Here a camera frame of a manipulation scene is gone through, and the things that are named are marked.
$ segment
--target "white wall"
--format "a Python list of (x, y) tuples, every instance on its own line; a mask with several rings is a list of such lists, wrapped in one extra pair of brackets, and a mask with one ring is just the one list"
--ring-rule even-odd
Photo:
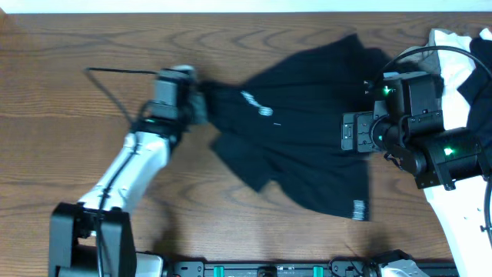
[(0, 8), (6, 13), (492, 12), (492, 0), (0, 0)]

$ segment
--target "wooden table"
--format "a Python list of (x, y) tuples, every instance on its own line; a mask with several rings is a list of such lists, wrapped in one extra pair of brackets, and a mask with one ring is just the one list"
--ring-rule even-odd
[[(122, 146), (128, 127), (81, 73), (88, 66), (188, 63), (240, 82), (287, 55), (358, 33), (396, 55), (430, 28), (476, 35), (486, 13), (10, 15), (0, 36), (0, 275), (46, 275), (48, 224), (76, 202)], [(149, 77), (100, 74), (131, 111)], [(275, 184), (260, 195), (208, 148), (218, 132), (192, 128), (132, 217), (138, 250), (228, 260), (325, 260), (403, 249), (449, 259), (441, 226), (411, 175), (371, 161), (373, 222), (304, 210)]]

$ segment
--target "green strip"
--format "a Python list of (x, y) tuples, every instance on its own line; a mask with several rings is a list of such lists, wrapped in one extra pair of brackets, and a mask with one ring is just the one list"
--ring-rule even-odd
[(224, 266), (214, 267), (214, 277), (224, 277)]
[(313, 277), (323, 277), (323, 267), (322, 266), (313, 267)]

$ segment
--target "wood surface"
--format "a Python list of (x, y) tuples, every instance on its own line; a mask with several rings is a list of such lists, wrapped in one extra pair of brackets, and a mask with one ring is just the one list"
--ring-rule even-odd
[[(431, 28), (476, 35), (487, 13), (10, 15), (0, 35), (0, 276), (46, 275), (49, 216), (104, 173), (128, 130), (83, 76), (88, 66), (188, 63), (238, 83), (291, 53), (358, 33), (396, 55)], [(150, 77), (98, 77), (136, 112)], [(276, 184), (257, 194), (208, 148), (211, 125), (186, 134), (132, 216), (138, 250), (209, 261), (326, 260), (402, 249), (449, 259), (441, 226), (411, 175), (371, 160), (373, 222), (295, 205)]]

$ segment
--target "green light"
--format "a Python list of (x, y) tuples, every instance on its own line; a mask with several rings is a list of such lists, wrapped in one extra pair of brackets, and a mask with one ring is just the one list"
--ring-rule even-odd
[(387, 87), (387, 85), (385, 85), (385, 86), (384, 86), (384, 88), (383, 88), (383, 94), (384, 94), (384, 96), (389, 95), (389, 94), (390, 94), (390, 92), (392, 92), (393, 90), (394, 90), (394, 89), (392, 89), (392, 88), (388, 88), (388, 87)]
[(446, 155), (451, 155), (453, 153), (454, 153), (454, 150), (451, 148), (445, 148), (444, 149), (444, 154), (446, 154)]

